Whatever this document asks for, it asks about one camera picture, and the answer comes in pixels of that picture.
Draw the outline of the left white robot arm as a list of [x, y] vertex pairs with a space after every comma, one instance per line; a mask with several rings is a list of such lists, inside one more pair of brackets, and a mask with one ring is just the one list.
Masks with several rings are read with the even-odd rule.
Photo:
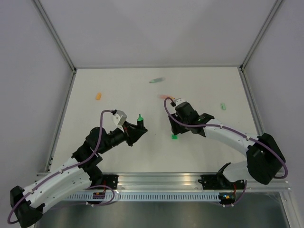
[[16, 186], [10, 190], [10, 205], [16, 222], [22, 228], [28, 228], [74, 192], [100, 188], [103, 173], [97, 164], [102, 161], [101, 154], [123, 142], [133, 146], [147, 131], [141, 118], [137, 124], [124, 122], [121, 129], [110, 132], [100, 127], [93, 128], [84, 143], [58, 169], [29, 186]]

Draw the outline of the dark green marker pen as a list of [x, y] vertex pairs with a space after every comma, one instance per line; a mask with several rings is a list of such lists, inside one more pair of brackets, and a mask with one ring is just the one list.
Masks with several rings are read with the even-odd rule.
[[138, 115], [137, 126], [139, 129], [144, 129], [144, 119], [141, 114]]

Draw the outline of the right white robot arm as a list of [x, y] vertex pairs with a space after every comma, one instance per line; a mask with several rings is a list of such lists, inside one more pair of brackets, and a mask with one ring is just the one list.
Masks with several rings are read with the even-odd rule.
[[288, 176], [285, 157], [272, 135], [244, 133], [224, 125], [210, 114], [198, 114], [184, 99], [170, 98], [169, 101], [175, 110], [168, 114], [174, 135], [191, 132], [219, 141], [245, 156], [245, 161], [228, 162], [217, 171], [216, 182], [221, 188], [226, 189], [237, 181], [248, 179], [268, 185], [272, 179]]

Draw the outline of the bright green pen cap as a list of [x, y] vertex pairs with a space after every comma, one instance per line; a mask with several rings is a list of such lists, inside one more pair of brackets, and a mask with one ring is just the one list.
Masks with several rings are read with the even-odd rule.
[[177, 136], [177, 135], [172, 134], [172, 135], [171, 135], [171, 138], [172, 138], [173, 140], [177, 140], [177, 139], [178, 139], [178, 136]]

